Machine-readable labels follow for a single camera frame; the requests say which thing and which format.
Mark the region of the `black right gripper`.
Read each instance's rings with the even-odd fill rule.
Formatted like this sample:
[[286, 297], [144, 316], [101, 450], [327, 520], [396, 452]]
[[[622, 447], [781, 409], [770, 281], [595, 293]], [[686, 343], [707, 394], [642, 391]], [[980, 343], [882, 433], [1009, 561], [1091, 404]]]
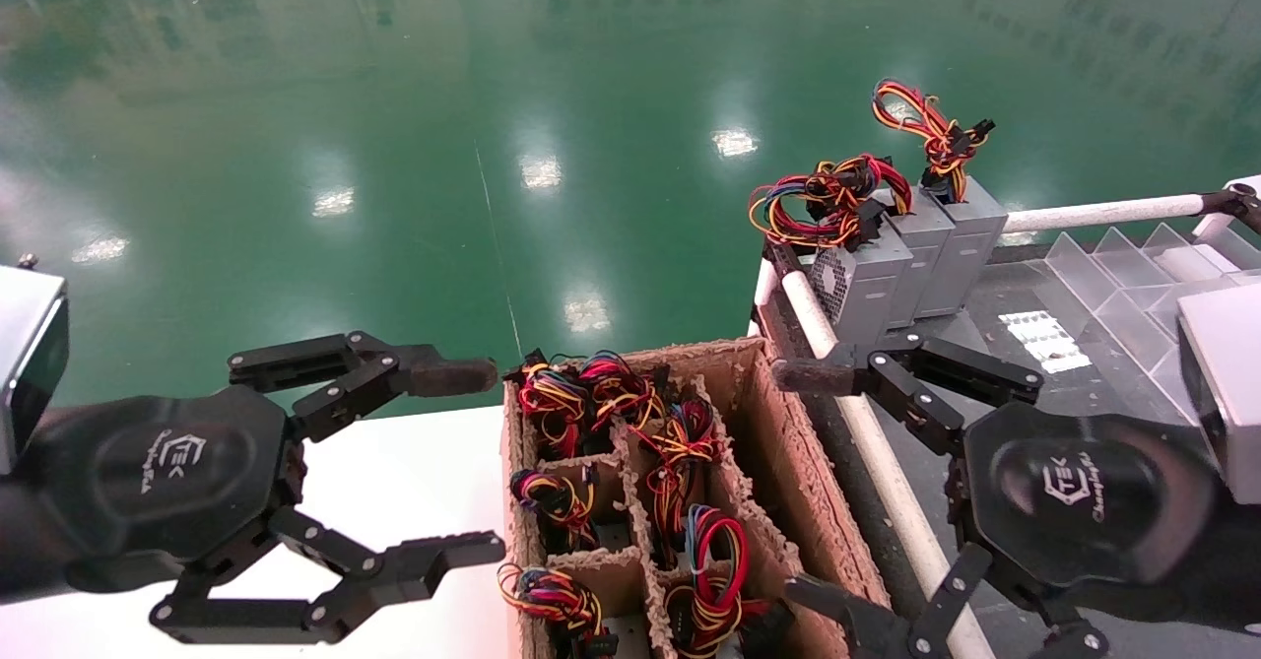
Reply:
[[[1050, 633], [1035, 658], [1107, 656], [1108, 639], [1077, 612], [1068, 588], [1161, 582], [1188, 559], [1224, 496], [1192, 428], [1049, 415], [1031, 407], [1040, 372], [955, 341], [836, 344], [822, 359], [776, 360], [770, 375], [781, 391], [869, 397], [932, 452], [962, 454], [971, 501], [963, 519], [980, 543], [960, 547], [917, 616], [815, 575], [786, 581], [787, 600], [844, 627], [852, 658], [944, 658], [984, 581], [1042, 615]], [[962, 433], [963, 415], [933, 388], [997, 410]]]

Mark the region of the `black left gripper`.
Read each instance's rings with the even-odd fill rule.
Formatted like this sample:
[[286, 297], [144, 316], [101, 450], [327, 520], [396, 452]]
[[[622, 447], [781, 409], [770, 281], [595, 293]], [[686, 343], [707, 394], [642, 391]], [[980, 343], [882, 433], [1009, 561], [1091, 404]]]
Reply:
[[[496, 360], [351, 331], [238, 352], [230, 388], [209, 397], [49, 411], [34, 431], [34, 588], [119, 593], [177, 580], [150, 624], [182, 644], [337, 644], [507, 549], [496, 532], [470, 532], [375, 552], [325, 528], [293, 509], [300, 438], [320, 442], [398, 397], [479, 394], [496, 381]], [[289, 417], [264, 397], [304, 386], [314, 391]], [[279, 546], [338, 582], [314, 600], [212, 597]]]

